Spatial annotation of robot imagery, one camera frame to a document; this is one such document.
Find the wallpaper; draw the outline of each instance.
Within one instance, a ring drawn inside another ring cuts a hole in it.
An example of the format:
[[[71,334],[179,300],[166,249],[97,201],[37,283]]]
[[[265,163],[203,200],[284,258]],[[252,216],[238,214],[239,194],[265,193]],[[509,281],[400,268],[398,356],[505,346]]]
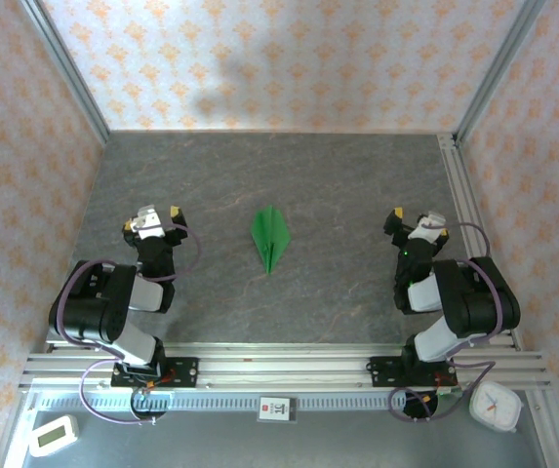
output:
[[[113,130],[457,128],[523,0],[44,0]]]
[[[559,0],[547,2],[463,148],[530,349],[559,388]]]
[[[20,2],[0,0],[0,436],[43,342],[101,147]]]

